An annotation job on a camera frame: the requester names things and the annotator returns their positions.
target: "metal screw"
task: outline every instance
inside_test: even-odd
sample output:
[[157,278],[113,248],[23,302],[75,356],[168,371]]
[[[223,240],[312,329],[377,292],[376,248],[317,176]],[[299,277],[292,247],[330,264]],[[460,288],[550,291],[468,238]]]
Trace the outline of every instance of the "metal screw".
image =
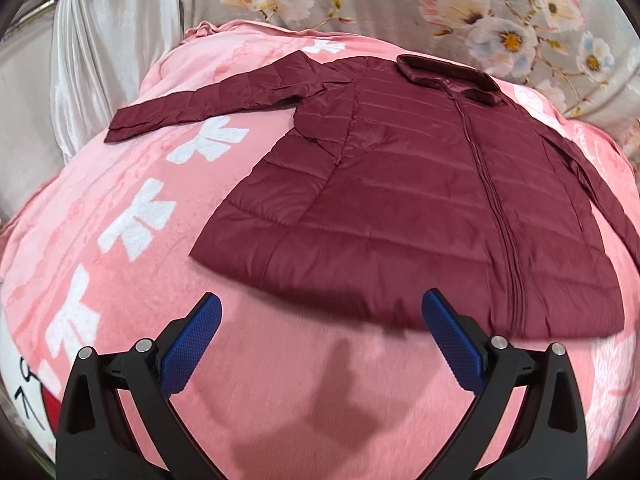
[[561,345],[560,343],[553,343],[551,345],[551,351],[556,355],[566,354],[566,348],[564,347],[564,345]]
[[144,352],[148,352],[151,350],[154,342],[151,339],[141,339],[136,343],[136,350],[143,354]]
[[91,354],[94,353],[94,349],[90,346],[84,346],[78,352],[78,357],[81,359],[88,359],[91,357]]
[[503,338],[501,335],[494,335],[491,338],[491,346],[497,348],[498,350],[504,350],[509,346],[509,342]]

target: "bed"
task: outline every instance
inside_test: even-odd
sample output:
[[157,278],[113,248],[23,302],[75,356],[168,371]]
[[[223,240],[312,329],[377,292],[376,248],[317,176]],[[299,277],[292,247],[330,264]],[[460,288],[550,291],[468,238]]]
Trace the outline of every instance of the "bed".
[[[344,32],[204,22],[151,67],[137,101],[199,88],[298,49],[322,62],[402,52]],[[534,89],[500,85],[581,147],[640,228],[633,168],[611,137],[564,117]],[[2,231],[6,326],[39,380],[60,398],[81,346],[124,349],[154,336],[213,290],[225,306],[223,325],[188,388],[172,402],[230,478],[411,478],[471,399],[457,388],[430,337],[303,313],[215,276],[187,256],[216,205],[288,130],[291,114],[213,118],[117,146],[95,136]],[[591,472],[640,407],[640,277],[610,227],[597,214],[596,220],[620,280],[625,330],[563,342],[585,406]],[[485,461],[499,453],[517,400]],[[157,461],[139,423],[134,430]]]

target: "maroon puffer jacket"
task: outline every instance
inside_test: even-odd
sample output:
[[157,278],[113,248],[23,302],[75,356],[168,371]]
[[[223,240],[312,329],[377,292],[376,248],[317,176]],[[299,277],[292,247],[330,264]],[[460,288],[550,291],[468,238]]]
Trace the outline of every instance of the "maroon puffer jacket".
[[590,199],[637,265],[635,229],[580,149],[477,70],[411,55],[322,65],[295,52],[124,108],[106,142],[291,102],[293,129],[215,211],[197,261],[392,327],[423,329],[420,298],[437,286],[490,333],[623,328]]

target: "jacket collar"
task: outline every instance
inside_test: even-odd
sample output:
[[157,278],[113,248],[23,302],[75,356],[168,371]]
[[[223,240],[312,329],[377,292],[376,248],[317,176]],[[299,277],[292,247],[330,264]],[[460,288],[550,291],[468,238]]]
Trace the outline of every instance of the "jacket collar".
[[468,66],[456,65],[447,61],[415,54],[401,54],[396,58],[398,70],[412,83],[440,88],[443,84],[453,90],[458,80],[465,87],[462,93],[467,97],[485,104],[495,105],[502,102],[500,87],[485,72]]

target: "quilted stitching line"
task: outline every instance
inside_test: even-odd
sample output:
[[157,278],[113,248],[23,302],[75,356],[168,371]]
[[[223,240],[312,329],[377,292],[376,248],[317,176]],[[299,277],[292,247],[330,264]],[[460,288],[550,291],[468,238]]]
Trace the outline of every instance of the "quilted stitching line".
[[402,247],[403,249],[409,249],[412,250],[416,253],[420,253],[420,254],[435,254],[436,256],[442,256],[442,257],[447,257],[447,258],[455,258],[457,260],[464,260],[466,262],[473,262],[476,264],[485,264],[485,265],[489,265],[490,262],[488,260],[480,260],[478,258],[469,258],[468,256],[459,256],[458,254],[453,254],[453,253],[445,253],[443,251],[435,251],[433,249],[427,249],[427,248],[423,248],[423,247],[416,247],[413,245],[409,245],[409,244],[405,244],[402,242],[398,242],[396,240],[389,240],[388,238],[379,238],[379,237],[373,237],[373,236],[365,236],[365,235],[361,235],[358,233],[350,233],[348,231],[340,231],[338,229],[327,229],[321,226],[317,226],[317,225],[311,225],[311,224],[301,224],[300,220],[298,220],[295,224],[285,224],[284,222],[281,222],[279,220],[276,219],[271,219],[271,218],[267,218],[265,216],[262,216],[258,213],[256,213],[255,211],[250,211],[248,209],[245,209],[241,206],[239,206],[237,203],[234,202],[229,202],[230,205],[232,205],[233,207],[235,207],[236,209],[247,213],[248,215],[254,216],[256,218],[260,218],[260,219],[266,219],[269,220],[271,222],[273,222],[274,224],[278,224],[284,227],[288,227],[289,229],[287,230],[287,233],[285,233],[285,235],[287,235],[294,227],[300,227],[300,228],[306,228],[306,229],[310,229],[313,231],[320,231],[323,233],[329,233],[329,234],[338,234],[338,235],[343,235],[343,236],[350,236],[353,238],[358,238],[360,240],[368,240],[371,242],[378,242],[381,244],[390,244],[390,245],[394,245],[397,247]]
[[[434,90],[433,88],[424,88],[425,91],[427,90],[433,90],[434,93],[438,92],[437,90]],[[429,108],[436,108],[436,110],[440,110],[440,107],[437,105],[434,105],[432,102],[429,101],[418,101],[417,99],[411,99],[410,97],[404,97],[402,95],[397,95],[397,94],[391,94],[389,92],[378,92],[376,90],[371,90],[371,89],[362,89],[361,92],[368,92],[370,94],[376,94],[376,95],[382,95],[382,96],[390,96],[390,97],[399,97],[402,99],[402,101],[411,101],[412,103],[416,103],[417,105],[422,105],[422,106],[428,106]],[[444,94],[437,94],[438,97],[442,97],[442,99],[446,99],[447,101],[449,101],[448,98],[445,97]],[[397,110],[395,108],[389,108],[389,110],[393,110],[395,112],[397,112]]]
[[551,274],[550,272],[544,272],[542,270],[534,270],[531,269],[531,271],[533,274],[536,274],[538,276],[546,276],[548,278],[552,278],[554,280],[560,280],[562,282],[565,283],[575,283],[576,285],[581,285],[581,286],[588,286],[591,288],[597,288],[598,290],[616,290],[618,288],[618,286],[604,286],[603,284],[596,284],[596,283],[591,283],[591,282],[587,282],[587,281],[580,281],[577,280],[575,278],[569,278],[568,276],[558,276],[557,274]]
[[[388,97],[388,96],[394,97],[394,96],[393,96],[393,95],[391,95],[391,94],[383,94],[383,93],[380,93],[380,92],[375,92],[375,93],[377,93],[377,94],[379,94],[379,95],[382,95],[382,96],[385,96],[385,97]],[[398,113],[398,110],[397,110],[396,108],[391,108],[391,107],[389,107],[389,106],[375,105],[375,104],[373,104],[373,103],[364,103],[364,106],[370,106],[370,107],[372,107],[372,108],[382,108],[383,110],[390,110],[390,111],[392,111],[392,112],[394,112],[394,113]],[[414,113],[414,112],[407,112],[407,111],[403,111],[402,113],[403,113],[403,114],[408,114],[408,115],[412,115],[412,116],[419,117],[419,118],[421,118],[422,120],[425,120],[425,119],[427,119],[427,118],[428,118],[429,120],[431,120],[431,121],[433,121],[433,122],[435,122],[435,123],[444,124],[445,126],[450,126],[451,128],[456,128],[456,127],[457,127],[457,125],[456,125],[456,124],[446,123],[445,121],[439,121],[439,120],[437,120],[437,119],[434,119],[433,117],[429,117],[429,116],[424,116],[424,115],[416,114],[416,113]]]
[[[292,231],[292,229],[297,226],[300,223],[300,219],[306,214],[307,211],[309,211],[309,209],[311,209],[311,207],[313,206],[313,204],[316,203],[316,200],[318,200],[318,197],[320,195],[322,195],[322,192],[325,190],[326,185],[329,183],[329,180],[331,179],[332,175],[335,173],[335,170],[338,168],[338,166],[336,165],[332,170],[331,173],[327,176],[327,179],[324,181],[324,184],[322,184],[322,188],[320,189],[320,191],[318,191],[318,194],[316,194],[316,196],[314,197],[314,199],[311,201],[311,203],[306,207],[306,209],[304,210],[304,212],[302,213],[302,215],[300,215],[300,218],[298,218],[298,220],[289,225],[288,229],[284,232],[284,234],[280,237],[280,239],[275,243],[275,245],[273,246],[273,249],[271,250],[271,254],[269,254],[269,257],[267,258],[267,261],[264,264],[264,269],[262,270],[262,276],[260,277],[260,286],[264,285],[264,277],[267,274],[267,268],[269,267],[269,264],[271,263],[271,259],[273,258],[273,255],[275,254],[276,250],[278,249],[279,245],[282,243],[282,241],[284,240],[284,238],[287,237],[287,235],[289,235],[289,233]],[[248,214],[253,214],[254,216],[257,216],[258,218],[260,218],[260,215],[253,213],[253,212],[249,212],[249,211],[245,211]],[[281,225],[287,225],[287,224],[282,224],[281,222],[276,221],[277,224],[281,224]]]
[[[518,106],[516,103],[514,103],[511,99],[509,99],[506,95],[503,94],[503,97],[505,97],[507,99],[508,104],[510,105],[509,108],[514,108],[514,110],[516,110],[518,113],[517,114],[509,114],[508,117],[510,118],[510,120],[513,120],[516,124],[519,124],[520,126],[522,126],[523,128],[528,128],[531,126],[531,123],[529,123],[529,121],[527,121],[527,118],[531,118],[531,115],[529,115],[529,113],[522,109],[519,110]],[[474,101],[468,101],[466,104],[473,106],[473,107],[479,107],[482,110],[491,110],[491,108],[487,108],[485,106],[479,105],[478,103],[474,102]],[[501,108],[500,109],[502,112],[506,112],[506,108]],[[482,120],[487,120],[487,118],[480,116],[480,118]]]
[[400,152],[392,152],[391,150],[367,150],[369,153],[391,153],[392,155],[401,155],[401,156],[414,156],[416,158],[420,158],[421,160],[428,160],[429,162],[435,162],[436,164],[442,164],[443,166],[449,166],[451,168],[453,168],[454,170],[461,170],[461,171],[471,171],[473,173],[476,173],[476,169],[472,168],[471,166],[459,166],[457,164],[453,164],[452,162],[449,161],[444,161],[444,160],[437,160],[436,158],[431,158],[428,156],[423,156],[423,155],[419,155],[418,153],[400,153]]
[[[533,127],[534,127],[535,131],[540,135],[540,133],[538,132],[538,126],[535,123],[533,124]],[[545,154],[546,154],[546,160],[548,160],[549,164],[551,165],[551,167],[554,168],[554,172],[556,173],[556,177],[558,178],[558,181],[560,182],[560,184],[562,184],[562,187],[564,188],[564,192],[566,193],[566,196],[569,199],[569,202],[571,203],[571,209],[574,211],[575,219],[578,222],[578,226],[580,227],[580,233],[582,234],[582,241],[583,241],[583,243],[584,243],[584,245],[586,247],[591,249],[590,245],[587,243],[587,238],[586,238],[586,236],[584,234],[584,228],[582,227],[582,223],[580,222],[580,216],[578,215],[578,212],[575,210],[574,201],[571,200],[571,196],[569,195],[569,191],[566,188],[566,186],[564,184],[564,181],[558,175],[558,170],[556,170],[556,165],[551,162],[551,159],[549,157],[548,150],[549,149],[553,149],[553,148],[551,147],[551,145],[549,145],[549,143],[545,140],[545,138],[543,136],[540,136],[540,142],[542,142],[542,144],[543,144],[543,148],[544,148]],[[596,272],[596,264],[595,264],[595,261],[593,259],[593,251],[589,250],[589,256],[591,258],[592,274],[594,276],[596,276],[596,279],[598,279],[600,277],[600,275],[599,275],[599,273]],[[602,281],[600,281],[600,287],[604,288],[604,286],[602,284]]]
[[265,164],[269,164],[270,166],[274,166],[276,168],[280,168],[281,170],[289,170],[289,171],[295,171],[296,173],[302,173],[308,176],[312,176],[315,178],[323,178],[322,176],[319,175],[315,175],[313,173],[309,173],[308,171],[303,171],[303,170],[298,170],[297,168],[292,168],[290,166],[283,166],[282,164],[276,164],[275,162],[271,162],[270,160],[267,160],[266,158],[264,158],[262,160]]
[[467,204],[464,202],[457,202],[455,200],[452,200],[450,198],[444,198],[442,196],[437,196],[437,195],[432,195],[429,193],[423,193],[420,191],[416,191],[413,189],[406,189],[406,188],[399,188],[399,187],[391,187],[391,186],[382,186],[382,184],[374,184],[372,182],[367,182],[366,180],[362,180],[361,178],[354,176],[354,175],[350,175],[350,174],[340,174],[337,175],[336,178],[349,178],[351,180],[356,180],[357,182],[364,184],[364,186],[369,186],[369,187],[374,187],[374,188],[379,188],[379,189],[388,189],[389,191],[396,191],[396,192],[402,192],[402,193],[408,193],[408,194],[412,194],[412,195],[417,195],[417,196],[423,196],[425,198],[431,198],[434,200],[441,200],[443,202],[447,202],[450,204],[455,204],[455,205],[459,205],[459,206],[463,206],[463,207],[468,207],[471,209],[479,209],[482,211],[487,211],[487,208],[481,206],[481,205],[475,205],[475,204]]
[[[353,121],[353,112],[354,112],[354,107],[355,107],[355,99],[353,99],[351,101],[352,105],[351,105],[351,119],[349,121],[349,124],[347,124],[347,129],[346,129],[346,134],[344,136],[344,144],[342,146],[342,151],[340,152],[340,159],[342,159],[342,152],[344,151],[344,146],[347,143],[347,139],[349,137],[349,132],[350,132],[350,128],[351,128],[351,122]],[[311,203],[306,207],[306,209],[303,211],[302,215],[300,215],[300,218],[298,218],[298,220],[292,224],[285,232],[284,234],[280,237],[280,239],[275,243],[275,245],[273,246],[273,249],[271,250],[271,254],[269,254],[269,257],[267,258],[267,261],[264,264],[264,269],[262,270],[262,276],[260,277],[260,286],[263,286],[264,284],[264,277],[267,274],[267,269],[269,268],[269,264],[271,263],[271,259],[273,258],[273,255],[275,254],[276,250],[278,249],[279,245],[282,243],[282,241],[284,240],[284,238],[287,237],[287,235],[289,235],[289,233],[292,231],[292,229],[298,225],[300,223],[300,220],[302,218],[304,218],[305,214],[309,211],[309,209],[311,209],[313,207],[313,204],[316,203],[316,201],[318,200],[318,197],[320,195],[322,195],[322,192],[326,189],[327,184],[329,183],[329,181],[331,180],[331,177],[334,175],[335,171],[338,169],[338,166],[340,165],[340,163],[338,162],[334,168],[331,170],[331,173],[329,173],[329,175],[327,176],[326,180],[324,181],[324,184],[322,184],[322,188],[320,189],[320,191],[318,191],[318,193],[316,194],[316,196],[314,197],[314,199],[311,201]]]
[[[495,153],[496,155],[501,155],[504,158],[508,158],[509,160],[516,160],[518,162],[522,162],[523,164],[529,164],[530,166],[535,166],[534,162],[531,162],[530,160],[527,160],[526,158],[520,158],[519,156],[511,156],[508,153],[500,152],[499,150],[494,150],[493,148],[489,148],[488,151],[490,153]],[[543,173],[548,174],[548,176],[557,176],[554,173],[552,173],[551,171],[544,170],[543,168],[540,168],[539,166],[536,166],[536,168],[539,169],[539,170],[542,170]]]
[[530,182],[518,182],[517,180],[506,180],[504,178],[494,178],[493,180],[494,182],[500,182],[502,184],[514,184],[515,186],[528,187],[529,189],[540,192],[548,197],[552,197],[558,202],[564,203],[556,195],[549,193],[546,189],[542,189],[541,187],[532,186]]
[[[434,136],[430,136],[428,133],[422,131],[422,130],[414,130],[413,128],[409,128],[408,126],[399,126],[398,124],[391,124],[391,123],[383,123],[382,121],[376,121],[374,119],[366,119],[366,118],[360,118],[357,123],[359,122],[363,122],[363,123],[371,123],[371,124],[380,124],[381,126],[389,126],[391,128],[394,129],[402,129],[402,130],[407,130],[409,132],[415,132],[416,134],[421,134],[424,136],[429,137],[430,139],[434,139],[434,140],[439,140],[440,142],[446,144],[446,142],[442,139],[439,139],[438,137],[434,137]],[[441,124],[445,124],[447,126],[451,126],[452,128],[455,128],[455,126],[453,124],[447,124],[447,123],[441,123]]]
[[322,117],[323,119],[349,119],[349,116],[344,116],[344,115],[323,115],[323,114],[312,114],[310,112],[305,111],[304,114],[301,116],[303,117]]
[[[472,106],[472,107],[480,108],[481,110],[483,110],[483,111],[485,111],[485,112],[486,112],[486,111],[489,111],[489,112],[493,112],[493,111],[494,111],[492,108],[490,108],[490,107],[488,108],[488,107],[486,107],[486,106],[479,105],[479,104],[477,104],[475,101],[472,101],[472,100],[471,100],[471,101],[468,101],[468,102],[465,102],[465,105],[466,105],[466,106],[469,106],[469,105],[470,105],[470,106]],[[500,111],[500,112],[502,112],[503,110],[504,110],[504,108],[499,108],[499,109],[498,109],[498,111]],[[503,125],[504,125],[504,123],[496,123],[495,121],[492,121],[491,119],[489,119],[489,118],[487,118],[487,117],[484,117],[484,116],[482,116],[482,115],[480,115],[480,116],[475,116],[475,118],[476,118],[476,120],[478,120],[478,119],[479,119],[479,120],[481,120],[481,121],[486,121],[487,123],[495,124],[496,126],[503,126]],[[529,127],[529,126],[530,126],[530,124],[527,124],[527,122],[526,122],[526,121],[521,121],[521,120],[519,120],[519,119],[517,118],[517,116],[515,116],[515,117],[514,117],[514,116],[512,116],[512,115],[509,115],[509,116],[508,116],[508,118],[513,119],[513,122],[514,122],[514,123],[518,124],[519,126],[521,126],[521,127],[523,127],[523,128],[525,128],[525,127]]]
[[543,231],[548,231],[548,232],[553,233],[553,234],[555,234],[555,235],[558,235],[558,236],[560,236],[560,237],[562,237],[562,238],[565,238],[566,240],[571,240],[572,242],[575,242],[575,243],[577,243],[577,244],[585,245],[585,246],[587,246],[588,248],[591,248],[591,249],[596,249],[596,248],[597,248],[597,247],[596,247],[596,246],[594,246],[594,245],[588,244],[588,243],[586,242],[586,240],[584,240],[584,243],[582,243],[582,242],[581,242],[580,240],[578,240],[577,238],[571,238],[569,235],[564,234],[564,233],[561,233],[560,231],[555,231],[554,229],[552,229],[552,228],[550,228],[550,227],[546,227],[546,226],[543,226],[543,225],[537,224],[537,223],[535,223],[531,218],[524,217],[524,216],[522,216],[519,212],[517,212],[516,214],[518,215],[518,219],[519,219],[523,224],[527,224],[527,225],[529,225],[529,226],[535,227],[535,228],[540,229],[540,230],[543,230]]

